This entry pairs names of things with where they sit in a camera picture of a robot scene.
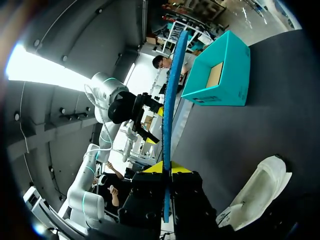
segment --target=yellow part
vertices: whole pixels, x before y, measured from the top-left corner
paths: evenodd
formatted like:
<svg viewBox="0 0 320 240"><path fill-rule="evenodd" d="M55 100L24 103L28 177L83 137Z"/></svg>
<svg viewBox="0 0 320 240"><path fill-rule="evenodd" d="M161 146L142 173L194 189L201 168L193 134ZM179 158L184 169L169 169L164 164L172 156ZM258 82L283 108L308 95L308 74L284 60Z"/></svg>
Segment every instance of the yellow part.
<svg viewBox="0 0 320 240"><path fill-rule="evenodd" d="M171 173L176 174L178 172L181 173L191 173L190 170L184 168L183 166L179 165L178 163L171 161Z"/></svg>
<svg viewBox="0 0 320 240"><path fill-rule="evenodd" d="M156 165L153 165L152 167L148 168L147 170L144 170L143 172L145 173L162 173L162 168L163 168L163 161L158 162ZM176 174L178 172L181 173L191 173L190 170L184 168L183 166L179 165L178 163L172 161L171 162L171 173Z"/></svg>
<svg viewBox="0 0 320 240"><path fill-rule="evenodd" d="M144 173L162 173L163 161L158 162L156 165L144 170Z"/></svg>
<svg viewBox="0 0 320 240"><path fill-rule="evenodd" d="M156 144L156 143L155 143L154 141L152 141L150 138L147 138L145 142L146 142L146 143L150 143L150 144Z"/></svg>
<svg viewBox="0 0 320 240"><path fill-rule="evenodd" d="M163 106L159 108L158 115L161 117L164 115L164 107Z"/></svg>

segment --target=desk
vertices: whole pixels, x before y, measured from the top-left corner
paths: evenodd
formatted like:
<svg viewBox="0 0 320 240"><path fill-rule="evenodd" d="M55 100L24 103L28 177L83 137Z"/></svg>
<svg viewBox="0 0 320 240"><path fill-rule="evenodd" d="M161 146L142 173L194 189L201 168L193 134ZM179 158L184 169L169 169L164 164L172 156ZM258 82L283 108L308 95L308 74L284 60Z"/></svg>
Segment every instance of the desk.
<svg viewBox="0 0 320 240"><path fill-rule="evenodd" d="M320 187L320 63L313 48L302 30L295 30L258 42L250 51L246 106L194 105L171 158L200 173L218 213L258 163L274 154L288 158L292 168L276 203Z"/></svg>

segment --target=white shirt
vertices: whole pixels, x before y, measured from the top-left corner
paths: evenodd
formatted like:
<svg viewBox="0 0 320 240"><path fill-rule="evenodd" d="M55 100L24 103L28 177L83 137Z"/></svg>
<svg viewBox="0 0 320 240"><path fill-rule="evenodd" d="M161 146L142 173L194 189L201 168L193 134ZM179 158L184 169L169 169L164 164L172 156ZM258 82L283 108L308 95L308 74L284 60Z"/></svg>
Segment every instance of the white shirt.
<svg viewBox="0 0 320 240"><path fill-rule="evenodd" d="M185 53L184 59L183 59L183 66L186 67L188 72L190 71L190 69L194 65L196 57L197 56L192 53L187 53L187 52Z"/></svg>

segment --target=blue foam stick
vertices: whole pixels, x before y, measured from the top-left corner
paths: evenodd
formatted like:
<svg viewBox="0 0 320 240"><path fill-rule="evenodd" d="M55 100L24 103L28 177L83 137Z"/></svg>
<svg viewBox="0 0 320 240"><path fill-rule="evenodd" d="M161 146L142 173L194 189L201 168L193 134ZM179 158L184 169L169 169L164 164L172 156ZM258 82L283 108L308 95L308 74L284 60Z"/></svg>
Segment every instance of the blue foam stick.
<svg viewBox="0 0 320 240"><path fill-rule="evenodd" d="M176 94L178 89L178 83L180 79L181 69L184 63L185 52L188 41L188 32L182 31L178 42L175 46L175 52L170 68L170 74L168 83L166 85L164 108L163 108L163 166L166 173L170 172L170 155L171 155L171 133L172 133L172 121L174 116L174 107L176 101ZM163 218L164 222L169 222L169 210L170 210L170 190L169 186L165 189L164 194L164 208Z"/></svg>

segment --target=robotic arm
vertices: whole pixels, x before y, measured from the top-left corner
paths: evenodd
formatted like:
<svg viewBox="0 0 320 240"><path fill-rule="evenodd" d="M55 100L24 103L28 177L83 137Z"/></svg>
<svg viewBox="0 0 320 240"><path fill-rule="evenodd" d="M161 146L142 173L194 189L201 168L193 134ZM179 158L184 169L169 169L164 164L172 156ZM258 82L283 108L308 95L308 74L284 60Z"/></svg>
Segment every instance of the robotic arm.
<svg viewBox="0 0 320 240"><path fill-rule="evenodd" d="M81 167L75 180L67 193L67 200L71 211L84 216L84 220L90 227L98 227L100 220L105 218L105 201L102 196L88 192L96 175L96 161L107 163L113 141L120 129L121 123L132 120L131 129L126 129L127 136L131 136L126 144L126 152L132 148L132 140L136 137L133 132L142 136L144 140L150 138L155 143L159 140L141 126L141 118L144 113L143 106L147 105L153 112L158 112L162 104L151 99L151 96L139 94L135 96L129 89L117 79L109 78L105 73L99 72L93 76L90 85L85 85L85 94L95 106L94 115L97 121L103 124L99 136L99 146L91 143L83 157Z"/></svg>

